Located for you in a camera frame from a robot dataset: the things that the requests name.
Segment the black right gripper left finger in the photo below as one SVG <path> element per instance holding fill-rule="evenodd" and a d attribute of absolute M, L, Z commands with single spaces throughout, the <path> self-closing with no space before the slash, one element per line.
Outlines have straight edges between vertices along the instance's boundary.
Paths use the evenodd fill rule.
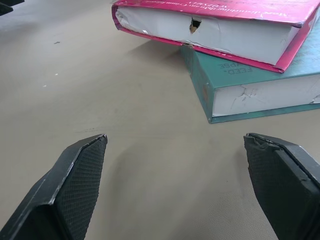
<path fill-rule="evenodd" d="M 0 240 L 84 240 L 99 196 L 108 138 L 68 146 L 28 191 Z"/>

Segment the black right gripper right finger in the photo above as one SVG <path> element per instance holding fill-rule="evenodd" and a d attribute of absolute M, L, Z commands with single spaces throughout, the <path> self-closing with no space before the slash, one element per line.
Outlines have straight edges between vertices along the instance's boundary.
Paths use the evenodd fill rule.
<path fill-rule="evenodd" d="M 256 199 L 278 240 L 320 240 L 320 164 L 276 137 L 248 133 L 244 147 Z"/>

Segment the teal hardcover book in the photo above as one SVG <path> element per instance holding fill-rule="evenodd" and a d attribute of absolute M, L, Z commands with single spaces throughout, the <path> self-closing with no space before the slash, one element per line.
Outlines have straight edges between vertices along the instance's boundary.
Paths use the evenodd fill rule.
<path fill-rule="evenodd" d="M 320 109 L 320 20 L 284 73 L 180 52 L 210 124 Z"/>

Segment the pink hardcover book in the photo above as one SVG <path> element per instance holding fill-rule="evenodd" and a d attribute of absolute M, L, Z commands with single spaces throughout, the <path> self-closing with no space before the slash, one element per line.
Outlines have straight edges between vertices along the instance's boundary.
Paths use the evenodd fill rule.
<path fill-rule="evenodd" d="M 320 16 L 320 0 L 117 0 L 125 33 L 283 73 Z"/>

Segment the black object at table edge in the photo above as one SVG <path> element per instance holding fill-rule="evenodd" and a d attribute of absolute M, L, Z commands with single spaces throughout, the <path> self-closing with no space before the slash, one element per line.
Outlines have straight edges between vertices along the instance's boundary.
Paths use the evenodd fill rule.
<path fill-rule="evenodd" d="M 0 16 L 6 15 L 13 11 L 11 0 L 0 0 Z"/>

